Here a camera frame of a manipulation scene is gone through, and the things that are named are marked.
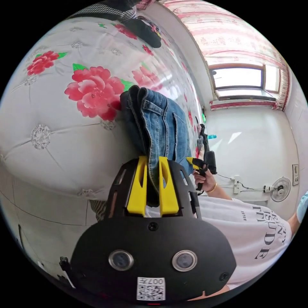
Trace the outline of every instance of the hand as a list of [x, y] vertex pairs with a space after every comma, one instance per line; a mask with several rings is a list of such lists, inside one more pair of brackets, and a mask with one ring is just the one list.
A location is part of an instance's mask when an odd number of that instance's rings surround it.
[[205, 192], [210, 192], [212, 189], [214, 189], [216, 181], [209, 169], [205, 172], [205, 177], [201, 176], [197, 171], [194, 171], [192, 174], [195, 178], [196, 186], [198, 186], [198, 183], [202, 183], [202, 190]]

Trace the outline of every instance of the fan grille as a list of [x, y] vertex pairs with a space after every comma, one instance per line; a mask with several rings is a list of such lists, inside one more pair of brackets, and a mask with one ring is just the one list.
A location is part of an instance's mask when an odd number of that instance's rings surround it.
[[291, 182], [286, 177], [278, 179], [271, 187], [270, 197], [275, 202], [281, 202], [287, 198], [291, 190]]

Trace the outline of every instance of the screw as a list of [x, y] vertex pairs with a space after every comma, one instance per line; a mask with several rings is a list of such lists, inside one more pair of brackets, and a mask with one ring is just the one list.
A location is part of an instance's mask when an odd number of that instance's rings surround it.
[[150, 231], [156, 231], [158, 229], [158, 224], [156, 222], [150, 222], [148, 228]]
[[222, 273], [219, 277], [220, 281], [225, 281], [229, 277], [228, 273]]

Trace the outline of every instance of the pink curtain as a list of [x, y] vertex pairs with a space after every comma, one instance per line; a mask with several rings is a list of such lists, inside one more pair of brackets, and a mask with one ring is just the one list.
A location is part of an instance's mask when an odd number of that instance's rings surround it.
[[200, 0], [168, 0], [164, 6], [187, 27], [208, 65], [266, 64], [281, 70], [277, 109], [284, 110], [289, 93], [288, 65], [275, 47], [236, 15]]
[[142, 0], [137, 5], [137, 10], [145, 10], [150, 4], [155, 2], [156, 0]]

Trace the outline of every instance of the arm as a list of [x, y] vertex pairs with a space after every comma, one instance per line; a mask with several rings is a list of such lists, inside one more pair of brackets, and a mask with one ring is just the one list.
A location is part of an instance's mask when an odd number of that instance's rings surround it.
[[213, 198], [220, 198], [220, 199], [226, 199], [226, 200], [232, 200], [230, 196], [226, 194], [226, 192], [223, 190], [222, 187], [220, 187], [218, 184], [216, 185], [215, 189], [212, 192], [207, 192], [209, 197]]
[[223, 188], [217, 184], [209, 169], [205, 172], [205, 176], [200, 175], [197, 171], [194, 171], [193, 175], [196, 186], [198, 186], [199, 183], [202, 183], [202, 190], [204, 190], [209, 197], [232, 200], [232, 198], [225, 193]]

